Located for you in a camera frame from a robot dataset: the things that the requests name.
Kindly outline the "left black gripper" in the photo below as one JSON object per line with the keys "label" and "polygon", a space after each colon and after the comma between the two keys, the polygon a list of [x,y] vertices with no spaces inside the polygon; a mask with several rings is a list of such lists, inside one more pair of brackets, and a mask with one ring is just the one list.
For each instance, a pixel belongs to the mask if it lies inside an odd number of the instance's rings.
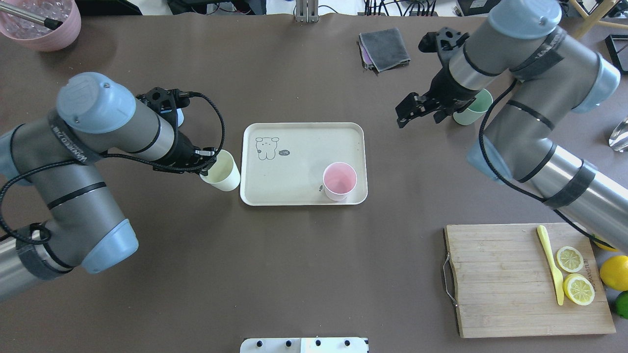
{"label": "left black gripper", "polygon": [[155,87],[137,99],[158,116],[158,130],[151,143],[136,152],[137,158],[151,162],[153,170],[171,174],[207,176],[216,163],[216,148],[196,147],[177,127],[177,109],[190,105],[191,98],[207,97],[193,91]]}

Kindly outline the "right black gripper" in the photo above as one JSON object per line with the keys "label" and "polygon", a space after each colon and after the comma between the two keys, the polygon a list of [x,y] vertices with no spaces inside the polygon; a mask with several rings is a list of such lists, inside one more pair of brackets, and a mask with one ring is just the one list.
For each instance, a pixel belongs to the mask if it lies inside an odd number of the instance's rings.
{"label": "right black gripper", "polygon": [[450,27],[426,33],[418,44],[422,53],[436,53],[442,69],[431,81],[430,89],[423,95],[409,93],[395,107],[399,129],[417,117],[434,112],[433,119],[440,124],[448,116],[464,110],[475,100],[478,90],[471,90],[453,77],[449,62],[454,54],[462,54],[462,47],[469,38],[469,33],[462,33]]}

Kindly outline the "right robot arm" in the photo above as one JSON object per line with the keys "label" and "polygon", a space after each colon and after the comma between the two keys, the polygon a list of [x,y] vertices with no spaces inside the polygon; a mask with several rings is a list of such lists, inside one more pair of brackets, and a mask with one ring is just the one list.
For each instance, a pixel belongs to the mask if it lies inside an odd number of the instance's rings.
{"label": "right robot arm", "polygon": [[442,69],[428,92],[397,105],[397,124],[428,114],[439,123],[511,72],[516,92],[482,124],[469,163],[509,186],[528,185],[528,196],[579,223],[585,235],[626,252],[626,188],[549,139],[568,113],[594,109],[621,82],[601,54],[559,27],[561,16],[555,0],[502,0],[473,34],[448,27],[427,33],[419,48],[437,53]]}

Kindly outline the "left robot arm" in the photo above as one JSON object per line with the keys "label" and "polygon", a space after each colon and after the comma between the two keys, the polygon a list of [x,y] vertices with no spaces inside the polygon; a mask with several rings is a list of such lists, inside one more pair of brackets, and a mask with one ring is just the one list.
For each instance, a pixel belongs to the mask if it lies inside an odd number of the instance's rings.
{"label": "left robot arm", "polygon": [[44,118],[1,137],[7,183],[33,185],[51,219],[1,228],[1,299],[59,278],[76,267],[90,274],[120,263],[138,239],[97,161],[124,158],[155,171],[207,175],[221,148],[199,148],[180,131],[180,109],[203,94],[154,88],[135,96],[100,73],[70,78]]}

